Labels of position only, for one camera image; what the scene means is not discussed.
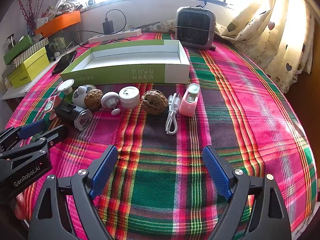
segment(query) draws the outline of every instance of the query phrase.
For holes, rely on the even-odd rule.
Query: orange box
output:
[[[80,11],[66,13],[55,17],[51,21],[42,25],[40,28],[36,29],[35,33],[41,33],[41,35],[46,38],[64,28],[69,27],[70,25],[79,22],[81,22]]]

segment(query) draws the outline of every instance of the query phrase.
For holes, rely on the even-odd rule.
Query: blue textured pad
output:
[[[37,133],[45,130],[47,128],[47,122],[43,119],[33,122],[29,125],[23,126],[20,129],[19,138],[20,139],[28,139],[31,136],[34,136]]]
[[[109,176],[116,165],[118,160],[118,149],[113,146],[106,158],[102,161],[98,171],[95,176],[92,178],[92,188],[89,193],[92,199],[95,199],[96,196],[102,195],[103,189],[109,179]]]
[[[224,196],[226,200],[229,201],[232,197],[232,192],[229,186],[229,178],[208,147],[204,147],[202,151],[202,159],[204,165],[207,167],[210,177],[214,181],[219,194]]]

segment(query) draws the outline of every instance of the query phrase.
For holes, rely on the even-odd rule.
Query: dark green box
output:
[[[26,51],[33,45],[33,40],[29,35],[26,35],[21,41],[13,46],[3,57],[4,63],[10,65],[12,61],[22,52]]]

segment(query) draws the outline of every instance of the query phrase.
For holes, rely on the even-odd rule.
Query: heart-patterned curtain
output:
[[[286,93],[310,74],[315,17],[304,0],[248,0],[220,35],[250,57]]]

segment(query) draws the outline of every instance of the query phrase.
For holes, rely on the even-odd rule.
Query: bundled charging cable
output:
[[[168,113],[167,122],[165,123],[165,131],[167,132],[167,134],[170,134],[170,135],[176,134],[177,130],[178,130],[176,114],[179,111],[179,108],[180,108],[180,105],[181,105],[181,100],[179,98],[179,95],[177,95],[177,93],[174,93],[173,96],[169,96],[168,97],[169,113]],[[174,125],[174,131],[173,132],[170,131],[172,122],[173,122],[173,125]]]

